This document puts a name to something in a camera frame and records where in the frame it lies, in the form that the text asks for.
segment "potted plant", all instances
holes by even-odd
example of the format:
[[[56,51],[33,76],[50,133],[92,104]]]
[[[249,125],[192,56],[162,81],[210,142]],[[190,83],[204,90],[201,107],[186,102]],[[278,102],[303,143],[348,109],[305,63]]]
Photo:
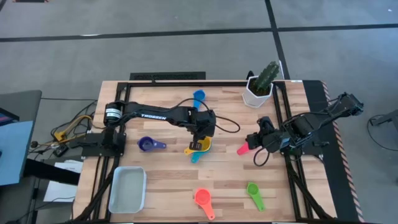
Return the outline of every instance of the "potted plant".
[[[278,64],[271,62],[259,76],[250,77],[242,94],[244,104],[252,108],[259,108],[271,96],[274,87],[272,81],[278,73]]]

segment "gray carpet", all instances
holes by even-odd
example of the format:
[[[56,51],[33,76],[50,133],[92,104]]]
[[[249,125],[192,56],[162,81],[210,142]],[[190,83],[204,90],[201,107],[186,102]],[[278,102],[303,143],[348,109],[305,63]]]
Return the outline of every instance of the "gray carpet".
[[[278,27],[398,23],[392,0],[271,3]],[[0,21],[0,37],[270,27],[263,0],[7,1]],[[374,144],[366,121],[398,109],[398,29],[284,32],[280,39],[291,79],[324,80],[332,97],[347,91],[364,101],[361,116],[338,122],[343,144],[365,220],[395,223],[398,152]],[[205,71],[207,79],[243,79],[277,59],[270,32],[0,43],[0,93],[40,89],[47,97],[96,98],[103,80],[127,80],[131,72]],[[34,139],[49,140],[52,127],[85,105],[43,101]],[[371,131],[398,148],[390,124]],[[69,214],[70,207],[40,212],[38,224]]]

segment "yellow measuring spoon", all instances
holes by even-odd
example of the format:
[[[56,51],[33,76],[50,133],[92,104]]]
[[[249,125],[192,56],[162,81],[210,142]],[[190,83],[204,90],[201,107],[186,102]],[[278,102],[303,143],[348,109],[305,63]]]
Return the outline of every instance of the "yellow measuring spoon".
[[[184,150],[185,155],[192,154],[194,152],[206,152],[210,149],[211,146],[211,137],[205,137],[204,140],[198,141],[201,144],[201,150],[192,150],[189,147]]]

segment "green measuring spoon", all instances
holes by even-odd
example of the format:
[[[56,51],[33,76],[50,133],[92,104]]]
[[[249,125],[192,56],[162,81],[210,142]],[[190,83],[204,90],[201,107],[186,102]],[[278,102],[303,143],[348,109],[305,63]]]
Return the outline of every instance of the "green measuring spoon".
[[[260,190],[259,190],[259,187],[257,186],[257,184],[255,184],[253,182],[249,182],[247,193],[254,200],[254,203],[257,205],[257,208],[259,209],[260,212],[262,212],[266,209],[266,207],[264,206],[264,203],[262,202],[262,197],[261,197]]]

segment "wooden table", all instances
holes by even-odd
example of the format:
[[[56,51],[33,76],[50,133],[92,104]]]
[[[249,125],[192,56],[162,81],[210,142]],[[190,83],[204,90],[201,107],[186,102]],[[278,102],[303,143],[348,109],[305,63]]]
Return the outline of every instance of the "wooden table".
[[[102,84],[94,118],[97,126],[103,126],[105,104],[114,101],[117,83],[106,81]],[[285,84],[292,114],[309,111],[303,83],[287,81]],[[183,86],[183,81],[179,87],[134,87],[131,89],[130,99],[147,105],[172,107],[183,99],[191,98],[197,89],[199,87]],[[211,192],[216,215],[214,222],[294,221],[284,158],[279,153],[273,153],[265,166],[256,167],[252,161],[254,151],[242,156],[236,153],[244,144],[246,135],[259,130],[257,119],[269,116],[277,126],[274,100],[269,98],[259,109],[252,109],[242,101],[244,87],[204,86],[200,89],[206,93],[206,104],[217,115],[237,121],[241,125],[240,132],[230,134],[216,128],[211,152],[203,156],[197,164],[192,164],[190,157],[183,153],[192,140],[192,135],[185,128],[151,119],[130,120],[126,124],[127,145],[125,154],[120,159],[120,166],[142,166],[146,171],[145,205],[137,214],[112,214],[111,221],[208,222],[204,211],[193,201],[197,188],[206,188]],[[279,98],[285,119],[282,97],[279,95]],[[225,129],[236,129],[228,121],[218,120],[217,123]],[[140,151],[137,140],[143,136],[165,142],[167,149]],[[263,161],[265,157],[266,152],[258,160]],[[84,161],[73,207],[75,216],[90,202],[97,159],[91,157]],[[302,156],[302,161],[309,191],[324,210],[335,217],[324,165],[313,156]],[[249,181],[255,182],[260,188],[266,206],[264,212],[257,210],[246,193]],[[298,195],[304,217],[300,191]],[[100,218],[104,217],[107,199],[108,192],[105,192]]]

